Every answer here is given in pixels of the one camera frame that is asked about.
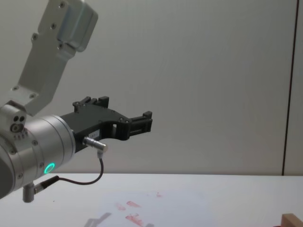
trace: wooden block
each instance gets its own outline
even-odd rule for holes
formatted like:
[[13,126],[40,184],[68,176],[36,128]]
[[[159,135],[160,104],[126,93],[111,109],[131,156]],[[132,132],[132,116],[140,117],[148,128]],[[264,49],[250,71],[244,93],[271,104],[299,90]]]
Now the wooden block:
[[281,227],[303,227],[303,222],[294,214],[283,214]]

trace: white wall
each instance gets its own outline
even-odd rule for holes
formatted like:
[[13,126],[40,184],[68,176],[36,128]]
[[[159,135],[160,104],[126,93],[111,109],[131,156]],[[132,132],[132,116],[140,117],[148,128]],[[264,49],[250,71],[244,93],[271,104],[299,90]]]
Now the white wall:
[[299,4],[285,175],[303,175],[303,4]]
[[[110,146],[107,172],[282,172],[295,0],[89,0],[99,21],[70,60],[53,102],[63,115],[109,96],[152,132]],[[0,1],[0,95],[15,85],[45,0]],[[62,172],[97,172],[93,150]]]

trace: white table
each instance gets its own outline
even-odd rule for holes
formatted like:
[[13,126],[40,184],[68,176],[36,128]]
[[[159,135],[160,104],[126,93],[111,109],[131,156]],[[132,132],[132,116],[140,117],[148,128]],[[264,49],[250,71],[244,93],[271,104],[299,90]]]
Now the white table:
[[[59,175],[84,182],[98,176]],[[30,204],[23,203],[22,190],[14,192],[0,200],[0,226],[84,227],[88,219],[99,218],[102,196],[108,192],[183,189],[204,194],[218,227],[273,227],[283,213],[303,219],[303,177],[104,174],[89,186],[57,182]]]

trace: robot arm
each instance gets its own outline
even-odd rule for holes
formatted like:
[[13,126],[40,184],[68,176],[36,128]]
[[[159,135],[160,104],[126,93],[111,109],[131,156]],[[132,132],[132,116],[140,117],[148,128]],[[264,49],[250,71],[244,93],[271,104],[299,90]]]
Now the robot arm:
[[67,61],[85,50],[97,19],[83,0],[49,0],[20,80],[0,102],[0,199],[24,187],[24,201],[31,202],[42,190],[33,181],[76,152],[90,146],[103,153],[101,139],[127,140],[151,130],[151,112],[127,118],[108,109],[108,97],[86,97],[73,103],[73,113],[26,122],[27,114],[50,103]]
[[81,0],[50,0],[32,35],[32,49],[20,80],[1,106],[15,105],[34,116],[48,105],[69,59],[87,47],[98,19]]

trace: screw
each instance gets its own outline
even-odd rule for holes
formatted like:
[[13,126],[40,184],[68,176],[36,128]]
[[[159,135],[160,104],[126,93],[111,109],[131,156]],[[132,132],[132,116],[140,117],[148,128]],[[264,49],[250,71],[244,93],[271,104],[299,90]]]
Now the screw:
[[32,141],[32,144],[33,144],[34,146],[37,146],[37,145],[38,145],[38,141],[37,141],[37,140],[33,140],[33,141]]
[[52,23],[51,29],[55,29],[57,27],[56,23]]
[[65,3],[61,2],[60,5],[59,5],[59,8],[63,8],[64,6],[65,6]]
[[38,34],[37,33],[33,33],[32,40],[36,40],[37,38],[38,38]]

